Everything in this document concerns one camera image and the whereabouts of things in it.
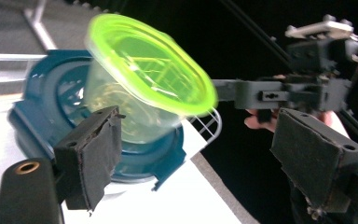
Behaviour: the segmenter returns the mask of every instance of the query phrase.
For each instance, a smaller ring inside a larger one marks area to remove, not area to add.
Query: translucent plastic container
[[[217,102],[208,75],[168,36],[131,18],[103,14],[89,25],[94,57],[84,91],[91,112],[118,105],[122,138],[148,143]]]

